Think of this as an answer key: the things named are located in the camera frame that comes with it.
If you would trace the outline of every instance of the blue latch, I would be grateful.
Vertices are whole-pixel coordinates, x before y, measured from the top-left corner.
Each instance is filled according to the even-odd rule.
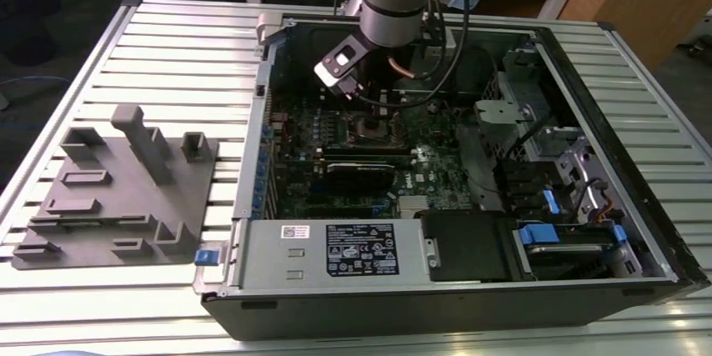
[[[554,193],[548,189],[544,189],[544,198],[546,199],[548,210],[552,212],[552,214],[561,213],[561,209],[556,203]]]
[[[196,266],[217,266],[220,264],[220,251],[200,249],[196,252],[194,264]]]
[[[522,245],[560,242],[553,224],[529,224],[518,231]]]
[[[613,232],[614,241],[617,243],[624,243],[625,241],[628,241],[628,235],[625,234],[625,229],[621,225],[614,225],[610,228],[610,231]]]

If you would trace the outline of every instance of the power supply label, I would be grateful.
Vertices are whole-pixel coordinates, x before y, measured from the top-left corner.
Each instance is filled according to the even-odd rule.
[[[398,254],[393,225],[326,225],[325,258],[325,271],[332,277],[396,275]]]

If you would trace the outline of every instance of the copper pipe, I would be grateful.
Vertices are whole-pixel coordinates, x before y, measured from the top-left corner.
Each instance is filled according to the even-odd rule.
[[[398,63],[396,62],[396,59],[393,58],[393,56],[389,56],[388,57],[388,64],[390,64],[390,67],[393,68],[393,70],[396,70],[396,73],[398,73],[401,76],[404,76],[405,78],[410,78],[410,79],[414,79],[414,74],[410,73],[408,70],[405,70],[400,65]]]

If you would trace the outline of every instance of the barcode label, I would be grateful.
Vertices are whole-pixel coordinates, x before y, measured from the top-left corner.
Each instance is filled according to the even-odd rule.
[[[306,239],[309,238],[308,225],[282,225],[281,226],[282,239]]]

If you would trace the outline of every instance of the motherboard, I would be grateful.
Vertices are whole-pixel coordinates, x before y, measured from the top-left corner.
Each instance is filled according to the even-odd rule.
[[[382,118],[324,95],[276,97],[272,105],[278,218],[410,218],[428,208],[472,207],[460,110],[446,102]]]

